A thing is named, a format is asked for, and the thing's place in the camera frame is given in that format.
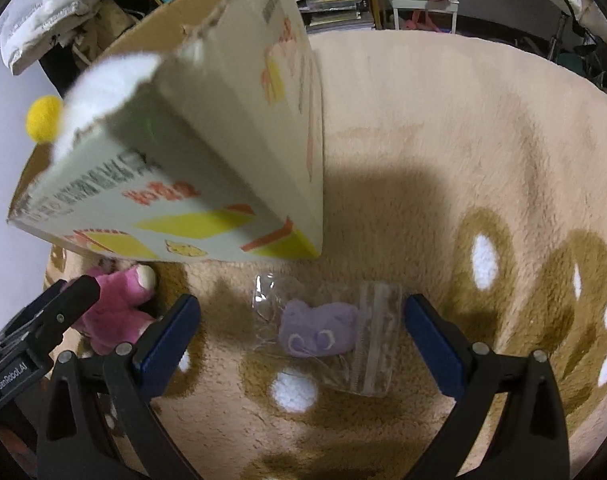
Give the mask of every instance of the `plastic bag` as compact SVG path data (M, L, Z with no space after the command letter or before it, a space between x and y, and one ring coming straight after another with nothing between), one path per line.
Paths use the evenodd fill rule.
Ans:
M254 349L337 390L383 396L394 368L401 286L382 282L305 286L257 276Z

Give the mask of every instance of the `cardboard box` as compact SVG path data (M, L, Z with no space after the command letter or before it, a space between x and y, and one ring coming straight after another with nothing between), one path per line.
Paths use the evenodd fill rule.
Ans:
M295 1L174 0L107 54L137 50L164 53L152 80L58 164L38 146L8 221L137 260L317 257L321 88Z

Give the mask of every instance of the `blanket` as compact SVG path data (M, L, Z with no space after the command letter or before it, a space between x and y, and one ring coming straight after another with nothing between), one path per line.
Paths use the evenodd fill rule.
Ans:
M154 264L162 303L189 291L203 311L153 401L164 427L209 480L402 478L453 406L410 336L384 398L326 389L248 351L258 273L382 280L423 293L497 352L545 350L576 474L607 434L607 95L542 58L451 34L329 32L311 43L323 86L323 254ZM95 263L54 248L47 280ZM77 339L62 347L84 352ZM483 457L502 400L466 468Z

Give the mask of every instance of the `yellow ball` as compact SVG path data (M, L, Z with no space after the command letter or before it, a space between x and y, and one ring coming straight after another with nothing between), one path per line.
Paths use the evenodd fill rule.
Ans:
M54 95L37 99L26 115L26 131L36 143L53 142L59 134L62 100Z

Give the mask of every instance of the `pink stuffed animal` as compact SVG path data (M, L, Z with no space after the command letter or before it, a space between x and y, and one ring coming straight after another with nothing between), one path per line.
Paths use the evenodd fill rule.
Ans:
M136 308L154 294L154 270L137 265L107 274L100 267L93 267L86 274L99 282L100 298L72 327L90 338L92 349L99 355L109 354L119 343L136 343L155 321Z

